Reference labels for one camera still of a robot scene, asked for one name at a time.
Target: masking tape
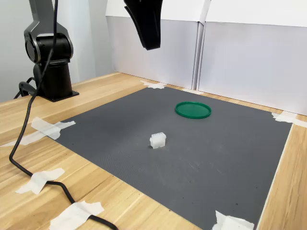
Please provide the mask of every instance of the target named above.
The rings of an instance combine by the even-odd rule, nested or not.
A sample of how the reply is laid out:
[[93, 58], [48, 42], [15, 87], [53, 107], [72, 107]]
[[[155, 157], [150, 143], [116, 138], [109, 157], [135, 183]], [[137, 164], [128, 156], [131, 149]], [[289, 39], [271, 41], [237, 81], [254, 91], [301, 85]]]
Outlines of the masking tape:
[[54, 140], [58, 139], [60, 136], [59, 132], [61, 131], [61, 129], [59, 127], [56, 127], [55, 125], [50, 124], [39, 117], [35, 117], [33, 119], [31, 127], [35, 128], [37, 131], [40, 131], [41, 133], [45, 134], [46, 136], [49, 136]]
[[[49, 124], [48, 122], [36, 117], [33, 119], [31, 126], [38, 131], [23, 136], [21, 139], [20, 144], [21, 145], [28, 145], [30, 143], [33, 143], [35, 141], [40, 140], [41, 138], [45, 136], [49, 136], [50, 138], [56, 140], [60, 136], [60, 130], [67, 128], [69, 126], [75, 125], [76, 123], [74, 121], [63, 123], [63, 122], [57, 122], [54, 125]], [[7, 146], [14, 146], [16, 143], [16, 140], [7, 143], [5, 145], [2, 145], [1, 147], [7, 147]]]
[[54, 181], [63, 175], [65, 171], [63, 169], [55, 169], [52, 171], [36, 172], [31, 176], [30, 181], [23, 185], [16, 193], [26, 193], [32, 191], [34, 194], [39, 194], [42, 191], [47, 181]]
[[74, 230], [84, 224], [90, 215], [97, 216], [104, 209], [100, 202], [88, 204], [85, 201], [73, 203], [50, 222], [50, 230]]
[[273, 115], [273, 118], [275, 118], [276, 121], [293, 123], [297, 126], [307, 128], [307, 122], [306, 121], [301, 121], [301, 120], [296, 119], [297, 114], [290, 113], [290, 112], [287, 112], [287, 111], [283, 111], [281, 114], [272, 113], [272, 115]]
[[225, 216], [215, 211], [216, 224], [212, 230], [253, 230], [254, 224], [236, 217]]
[[145, 81], [141, 81], [144, 85], [147, 85], [148, 88], [153, 88], [153, 89], [164, 89], [164, 86], [167, 85], [166, 83], [149, 83]]
[[194, 93], [194, 94], [197, 94], [197, 95], [201, 95], [201, 94], [204, 93], [204, 92], [200, 92], [200, 91], [196, 91], [196, 90], [190, 90], [190, 89], [183, 89], [182, 91]]

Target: white wall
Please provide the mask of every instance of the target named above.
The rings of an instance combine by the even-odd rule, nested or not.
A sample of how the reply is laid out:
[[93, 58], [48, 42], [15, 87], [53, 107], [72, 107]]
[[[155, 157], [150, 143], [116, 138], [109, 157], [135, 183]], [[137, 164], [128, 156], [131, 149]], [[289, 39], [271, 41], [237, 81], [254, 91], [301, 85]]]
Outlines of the white wall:
[[[3, 102], [15, 96], [19, 82], [33, 76], [34, 63], [24, 47], [24, 30], [33, 18], [29, 0], [0, 0], [0, 9], [0, 102]], [[68, 30], [74, 47], [69, 64], [72, 83], [113, 72], [105, 10], [106, 0], [59, 1], [58, 22]]]
[[24, 47], [24, 30], [33, 21], [28, 0], [0, 1], [0, 102], [13, 99], [18, 84], [33, 75]]
[[105, 17], [106, 3], [107, 0], [89, 0], [96, 76], [114, 72]]

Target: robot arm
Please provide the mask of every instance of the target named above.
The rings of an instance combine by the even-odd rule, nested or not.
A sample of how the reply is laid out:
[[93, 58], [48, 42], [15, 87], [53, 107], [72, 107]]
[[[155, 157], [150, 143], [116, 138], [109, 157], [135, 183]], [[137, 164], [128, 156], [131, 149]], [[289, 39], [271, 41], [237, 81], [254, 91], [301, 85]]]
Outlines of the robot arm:
[[[131, 16], [140, 41], [147, 50], [160, 47], [160, 19], [163, 0], [123, 0]], [[33, 73], [36, 86], [41, 82], [41, 73], [53, 47], [52, 0], [29, 0], [33, 22], [24, 31], [25, 49], [35, 63]], [[68, 63], [73, 55], [73, 46], [67, 29], [57, 23], [57, 42], [38, 95], [52, 102], [78, 95], [71, 88]], [[34, 89], [27, 82], [19, 84], [21, 95], [32, 94]]]

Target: gray mat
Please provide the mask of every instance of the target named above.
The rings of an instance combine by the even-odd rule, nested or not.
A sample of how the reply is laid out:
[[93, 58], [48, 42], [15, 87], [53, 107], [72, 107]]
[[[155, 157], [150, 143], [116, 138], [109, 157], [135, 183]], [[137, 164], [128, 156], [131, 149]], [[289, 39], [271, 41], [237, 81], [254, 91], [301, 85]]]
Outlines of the gray mat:
[[[201, 120], [175, 105], [212, 108]], [[72, 117], [57, 142], [204, 230], [215, 211], [257, 225], [291, 124], [271, 113], [188, 92], [138, 91]], [[166, 146], [149, 147], [164, 132]]]

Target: white cardboard wall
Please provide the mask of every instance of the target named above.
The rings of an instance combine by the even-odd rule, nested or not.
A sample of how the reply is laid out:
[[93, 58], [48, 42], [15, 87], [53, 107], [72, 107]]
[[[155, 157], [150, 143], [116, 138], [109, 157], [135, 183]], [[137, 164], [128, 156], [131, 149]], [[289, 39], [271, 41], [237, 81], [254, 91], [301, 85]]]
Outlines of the white cardboard wall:
[[212, 0], [206, 21], [307, 27], [307, 1]]
[[115, 71], [191, 89], [199, 23], [161, 20], [161, 48], [149, 51], [131, 18], [108, 16], [107, 23]]
[[199, 90], [307, 115], [307, 28], [206, 23]]
[[[204, 23], [209, 4], [210, 0], [163, 0], [161, 19]], [[130, 17], [125, 6], [123, 0], [109, 0], [106, 16]]]

